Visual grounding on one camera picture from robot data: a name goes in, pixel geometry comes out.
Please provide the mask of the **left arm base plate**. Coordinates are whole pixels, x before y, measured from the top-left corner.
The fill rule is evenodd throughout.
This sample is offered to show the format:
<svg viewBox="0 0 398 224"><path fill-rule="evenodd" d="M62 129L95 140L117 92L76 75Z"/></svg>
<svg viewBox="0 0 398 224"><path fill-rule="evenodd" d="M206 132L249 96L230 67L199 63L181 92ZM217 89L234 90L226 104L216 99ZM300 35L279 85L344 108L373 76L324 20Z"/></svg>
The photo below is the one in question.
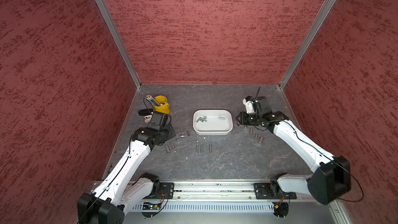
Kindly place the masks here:
<svg viewBox="0 0 398 224"><path fill-rule="evenodd" d="M174 183L155 183L153 185L153 189L151 194L147 197L147 199L158 199L158 200L163 200L163 199L173 199L174 196L174 188L175 184Z"/></svg>

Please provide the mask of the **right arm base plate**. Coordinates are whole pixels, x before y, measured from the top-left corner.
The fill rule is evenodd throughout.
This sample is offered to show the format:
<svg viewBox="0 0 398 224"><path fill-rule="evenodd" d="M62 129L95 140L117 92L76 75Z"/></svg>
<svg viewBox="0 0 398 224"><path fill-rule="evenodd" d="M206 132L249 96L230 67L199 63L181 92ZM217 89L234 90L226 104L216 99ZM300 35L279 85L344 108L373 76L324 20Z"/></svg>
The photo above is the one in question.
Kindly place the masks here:
<svg viewBox="0 0 398 224"><path fill-rule="evenodd" d="M254 183L257 200L296 200L294 192L284 192L276 183Z"/></svg>

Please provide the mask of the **short knurled chrome socket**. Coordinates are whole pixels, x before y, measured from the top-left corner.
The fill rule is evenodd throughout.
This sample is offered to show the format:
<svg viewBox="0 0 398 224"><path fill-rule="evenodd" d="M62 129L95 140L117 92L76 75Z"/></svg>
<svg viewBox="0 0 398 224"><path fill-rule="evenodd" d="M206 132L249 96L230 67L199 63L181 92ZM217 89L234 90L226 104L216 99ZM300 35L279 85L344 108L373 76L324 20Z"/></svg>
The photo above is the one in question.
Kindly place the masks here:
<svg viewBox="0 0 398 224"><path fill-rule="evenodd" d="M197 118L196 122L207 122L207 117L206 116L200 116Z"/></svg>

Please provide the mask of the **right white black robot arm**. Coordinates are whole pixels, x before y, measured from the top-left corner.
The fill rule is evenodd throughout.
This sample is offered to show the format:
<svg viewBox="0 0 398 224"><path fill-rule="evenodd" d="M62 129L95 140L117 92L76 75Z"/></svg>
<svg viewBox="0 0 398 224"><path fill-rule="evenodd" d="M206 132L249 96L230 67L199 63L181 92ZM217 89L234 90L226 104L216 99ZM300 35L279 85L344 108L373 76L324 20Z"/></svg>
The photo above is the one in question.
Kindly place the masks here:
<svg viewBox="0 0 398 224"><path fill-rule="evenodd" d="M274 197L282 193L310 195L317 202L327 205L351 191L350 163L344 157L336 157L321 148L282 112L258 114L241 112L236 120L241 125L263 127L288 144L308 165L311 175L284 174L271 179L270 193Z"/></svg>

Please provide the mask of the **white plastic storage box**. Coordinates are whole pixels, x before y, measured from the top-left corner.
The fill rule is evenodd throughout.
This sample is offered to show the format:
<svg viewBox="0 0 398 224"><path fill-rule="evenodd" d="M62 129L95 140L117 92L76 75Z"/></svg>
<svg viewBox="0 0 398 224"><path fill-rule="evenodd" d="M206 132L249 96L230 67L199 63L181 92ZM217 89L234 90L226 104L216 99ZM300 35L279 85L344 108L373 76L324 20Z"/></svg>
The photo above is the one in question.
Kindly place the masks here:
<svg viewBox="0 0 398 224"><path fill-rule="evenodd" d="M200 116L206 116L207 122L196 122ZM228 135L233 130L232 115L227 110L198 110L193 114L193 128L202 136Z"/></svg>

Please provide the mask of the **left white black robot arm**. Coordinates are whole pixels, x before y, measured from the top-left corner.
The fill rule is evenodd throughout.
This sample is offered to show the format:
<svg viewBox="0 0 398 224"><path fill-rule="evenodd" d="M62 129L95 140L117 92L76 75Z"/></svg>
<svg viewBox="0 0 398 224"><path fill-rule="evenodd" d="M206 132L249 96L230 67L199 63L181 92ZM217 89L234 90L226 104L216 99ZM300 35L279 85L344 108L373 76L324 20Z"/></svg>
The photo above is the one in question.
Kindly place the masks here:
<svg viewBox="0 0 398 224"><path fill-rule="evenodd" d="M130 179L155 146L175 137L170 124L149 124L136 130L116 167L92 193L83 194L77 203L80 224L122 224L127 213L142 199L159 198L164 209L174 194L174 185L162 186L158 176L143 174L132 187Z"/></svg>

